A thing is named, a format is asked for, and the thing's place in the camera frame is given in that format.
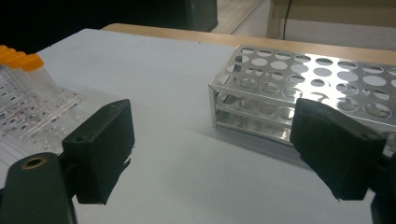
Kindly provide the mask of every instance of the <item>plastic test tube rack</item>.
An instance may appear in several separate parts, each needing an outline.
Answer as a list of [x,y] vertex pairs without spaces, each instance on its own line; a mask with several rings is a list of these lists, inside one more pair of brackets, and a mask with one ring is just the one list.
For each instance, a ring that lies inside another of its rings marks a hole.
[[60,153],[62,140],[86,118],[84,96],[57,86],[38,55],[0,46],[0,161]]
[[297,98],[322,102],[383,133],[396,151],[396,65],[239,46],[209,83],[213,125],[291,145]]

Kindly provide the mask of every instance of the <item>table surface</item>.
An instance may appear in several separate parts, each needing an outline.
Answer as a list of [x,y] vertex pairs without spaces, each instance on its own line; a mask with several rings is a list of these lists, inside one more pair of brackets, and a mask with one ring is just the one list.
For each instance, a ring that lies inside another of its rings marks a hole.
[[239,44],[366,52],[378,63],[381,52],[395,55],[123,24],[41,50],[58,85],[99,105],[132,104],[132,163],[106,206],[74,199],[78,223],[371,223],[371,191],[362,202],[338,202],[292,147],[212,127],[208,83]]

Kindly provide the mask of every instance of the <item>test tube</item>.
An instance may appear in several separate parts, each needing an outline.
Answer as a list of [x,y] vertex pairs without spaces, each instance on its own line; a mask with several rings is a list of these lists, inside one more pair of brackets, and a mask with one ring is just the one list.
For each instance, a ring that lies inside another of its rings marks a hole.
[[3,49],[0,51],[0,74],[12,88],[14,88],[13,78],[11,77],[5,60],[16,52],[17,51],[15,49]]
[[21,83],[21,80],[18,76],[19,73],[17,71],[17,69],[20,67],[19,61],[25,56],[26,54],[24,52],[18,51],[4,59],[4,64],[7,65],[6,70],[9,74],[9,80],[12,82],[11,85],[14,88],[16,95],[26,95],[26,91],[24,90],[24,86]]
[[0,45],[0,52],[5,50],[5,49],[8,49],[8,47],[6,45]]
[[[44,62],[37,54],[29,54],[20,60],[21,77],[25,86],[30,88],[39,100],[47,102],[49,108],[59,109],[67,104],[67,98],[55,84]],[[67,115],[76,123],[80,123],[76,112],[71,109]]]

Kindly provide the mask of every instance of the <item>floor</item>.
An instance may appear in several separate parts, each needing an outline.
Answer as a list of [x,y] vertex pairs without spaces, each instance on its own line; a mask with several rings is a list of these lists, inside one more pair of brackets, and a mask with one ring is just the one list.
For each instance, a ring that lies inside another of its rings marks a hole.
[[[218,0],[219,25],[212,33],[266,37],[270,2],[271,0]],[[396,50],[396,28],[288,20],[286,40]]]
[[211,33],[234,34],[263,1],[218,0],[219,25]]

